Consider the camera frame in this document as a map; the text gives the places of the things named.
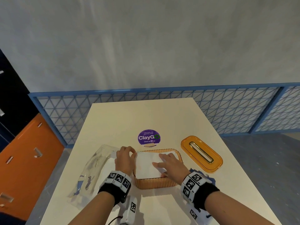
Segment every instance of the purple circular sticker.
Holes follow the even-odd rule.
[[[160,142],[160,135],[155,130],[142,131],[137,140],[145,147],[154,147]]]

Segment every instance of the gray wall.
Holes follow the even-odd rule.
[[[31,92],[300,82],[300,0],[1,0]]]

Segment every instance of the cable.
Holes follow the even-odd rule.
[[[123,218],[123,216],[117,216],[116,218],[114,218],[108,225],[110,225],[115,219],[118,219],[118,218],[120,218],[120,219],[122,219]]]

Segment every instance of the tabletop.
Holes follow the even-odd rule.
[[[138,141],[139,134],[148,129],[160,135],[160,142],[151,148],[144,147]],[[94,103],[41,225],[68,224],[79,213],[76,207],[67,202],[67,196],[87,161],[102,144],[118,148],[132,146],[136,151],[173,148],[179,151],[186,167],[201,170],[180,147],[181,141],[191,135],[200,138],[223,159],[223,165],[209,174],[215,178],[216,186],[272,223],[280,225],[275,214],[193,98]],[[129,195],[136,196],[138,200],[135,220],[137,225],[196,225],[185,210],[179,186],[152,190],[140,190],[133,186]],[[116,207],[111,212],[108,222],[118,215]]]

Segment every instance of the orange tissue box base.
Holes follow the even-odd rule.
[[[162,153],[162,152],[168,152],[168,151],[174,151],[178,155],[179,161],[182,162],[182,158],[181,158],[180,153],[175,149],[148,150],[148,151],[144,151],[144,152]],[[167,177],[137,179],[135,177],[135,172],[136,172],[136,170],[134,168],[133,176],[134,176],[134,180],[135,180],[135,185],[137,186],[137,188],[139,188],[141,190],[165,188],[165,187],[172,187],[172,186],[177,185],[177,183],[175,183],[174,181],[172,181],[170,178],[167,178]]]

